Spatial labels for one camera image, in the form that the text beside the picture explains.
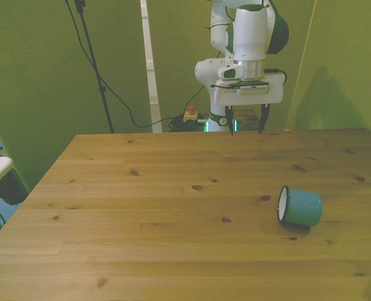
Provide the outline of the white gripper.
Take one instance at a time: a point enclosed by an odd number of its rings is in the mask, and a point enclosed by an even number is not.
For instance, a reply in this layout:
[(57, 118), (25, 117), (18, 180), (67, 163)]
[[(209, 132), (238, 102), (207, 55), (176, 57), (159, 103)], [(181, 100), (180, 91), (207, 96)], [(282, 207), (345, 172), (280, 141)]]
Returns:
[(237, 105), (261, 105), (258, 132), (262, 133), (269, 117), (269, 104), (283, 99), (283, 74), (266, 75), (258, 81), (218, 80), (211, 85), (212, 99), (217, 106), (225, 106), (225, 116), (231, 135), (234, 135), (234, 109)]

